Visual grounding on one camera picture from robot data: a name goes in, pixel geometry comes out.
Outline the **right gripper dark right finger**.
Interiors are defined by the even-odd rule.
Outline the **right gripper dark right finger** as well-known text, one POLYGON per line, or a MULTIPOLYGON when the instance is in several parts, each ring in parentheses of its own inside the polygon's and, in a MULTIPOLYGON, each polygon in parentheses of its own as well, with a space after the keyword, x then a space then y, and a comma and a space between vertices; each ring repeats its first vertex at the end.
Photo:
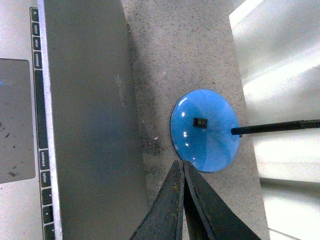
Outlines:
POLYGON ((259 240, 189 162, 183 161, 184 211, 191 240, 259 240))

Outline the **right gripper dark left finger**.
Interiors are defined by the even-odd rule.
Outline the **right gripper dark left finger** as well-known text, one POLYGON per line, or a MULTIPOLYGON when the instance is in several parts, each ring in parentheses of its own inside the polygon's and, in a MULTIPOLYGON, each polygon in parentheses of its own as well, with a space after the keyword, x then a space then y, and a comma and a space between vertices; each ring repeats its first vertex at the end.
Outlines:
POLYGON ((185 174, 183 161, 174 161, 151 208, 131 240, 181 240, 183 238, 185 174))

